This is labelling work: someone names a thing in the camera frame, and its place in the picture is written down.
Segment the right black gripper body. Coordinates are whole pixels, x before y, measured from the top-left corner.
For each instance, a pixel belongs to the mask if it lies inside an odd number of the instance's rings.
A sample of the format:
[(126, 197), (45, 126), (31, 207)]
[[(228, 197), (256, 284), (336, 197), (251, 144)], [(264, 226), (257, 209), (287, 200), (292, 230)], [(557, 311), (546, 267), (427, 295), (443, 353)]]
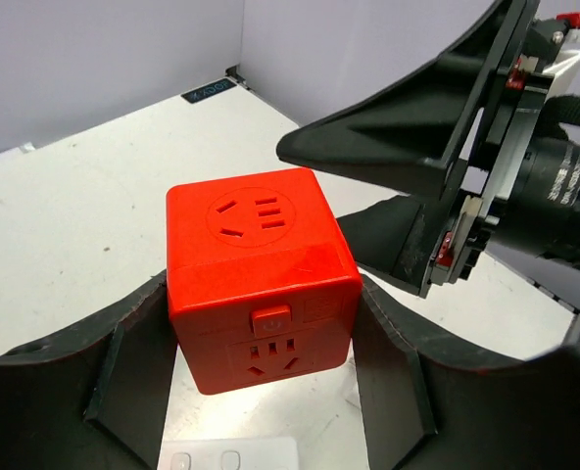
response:
[(577, 246), (562, 240), (580, 192), (580, 148), (559, 127), (572, 117), (571, 98), (567, 91), (548, 98), (552, 80), (537, 73), (523, 90), (506, 88), (539, 6), (510, 4), (501, 28), (506, 45), (470, 154), (436, 210), (428, 289), (467, 278), (491, 242), (561, 262), (577, 255)]

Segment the white multicolour power strip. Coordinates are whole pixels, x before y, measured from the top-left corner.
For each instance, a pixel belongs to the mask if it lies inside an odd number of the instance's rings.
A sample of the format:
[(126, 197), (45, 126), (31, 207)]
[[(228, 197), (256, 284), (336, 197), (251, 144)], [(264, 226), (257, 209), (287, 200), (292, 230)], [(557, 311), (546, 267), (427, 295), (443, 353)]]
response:
[(300, 468), (291, 437), (164, 441), (158, 469), (287, 469)]

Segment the red cube socket adapter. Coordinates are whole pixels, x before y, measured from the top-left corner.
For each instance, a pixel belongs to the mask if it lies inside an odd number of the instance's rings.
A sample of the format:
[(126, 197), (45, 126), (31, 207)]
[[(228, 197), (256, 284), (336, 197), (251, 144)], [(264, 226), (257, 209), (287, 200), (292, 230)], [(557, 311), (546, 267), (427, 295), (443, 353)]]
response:
[(199, 392), (345, 362), (363, 282), (312, 171), (174, 186), (166, 226), (169, 320)]

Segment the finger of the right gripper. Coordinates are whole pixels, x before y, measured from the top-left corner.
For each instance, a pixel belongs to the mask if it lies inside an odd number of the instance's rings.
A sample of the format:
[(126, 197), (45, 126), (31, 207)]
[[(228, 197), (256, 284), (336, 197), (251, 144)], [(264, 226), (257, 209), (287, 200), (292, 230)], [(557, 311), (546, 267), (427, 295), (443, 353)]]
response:
[(441, 196), (483, 104), (507, 36), (496, 1), (435, 59), (363, 101), (286, 134), (283, 162), (394, 189)]
[(409, 294), (425, 294), (438, 219), (434, 205), (395, 196), (337, 222), (359, 267)]

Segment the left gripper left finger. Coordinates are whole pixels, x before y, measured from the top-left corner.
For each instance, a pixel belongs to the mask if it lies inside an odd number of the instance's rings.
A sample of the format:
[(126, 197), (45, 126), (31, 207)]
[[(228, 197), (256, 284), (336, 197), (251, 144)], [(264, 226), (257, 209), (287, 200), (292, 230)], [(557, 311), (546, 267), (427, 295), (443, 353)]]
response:
[(164, 273), (0, 355), (0, 469), (155, 469), (176, 338)]

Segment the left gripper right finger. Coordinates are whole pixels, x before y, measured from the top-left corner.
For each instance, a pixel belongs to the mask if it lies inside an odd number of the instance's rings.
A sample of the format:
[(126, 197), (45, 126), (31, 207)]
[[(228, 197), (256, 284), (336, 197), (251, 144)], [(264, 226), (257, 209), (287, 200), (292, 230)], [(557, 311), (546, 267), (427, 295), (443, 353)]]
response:
[(373, 469), (580, 469), (580, 341), (518, 360), (363, 282), (353, 333)]

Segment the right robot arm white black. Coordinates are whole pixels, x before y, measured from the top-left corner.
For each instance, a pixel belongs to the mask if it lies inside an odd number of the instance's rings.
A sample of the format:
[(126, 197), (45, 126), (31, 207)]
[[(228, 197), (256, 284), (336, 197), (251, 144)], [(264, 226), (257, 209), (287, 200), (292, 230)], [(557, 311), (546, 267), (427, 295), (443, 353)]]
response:
[(489, 243), (580, 271), (580, 12), (497, 1), (435, 59), (285, 135), (286, 163), (393, 189), (342, 216), (363, 269), (410, 294), (469, 276)]

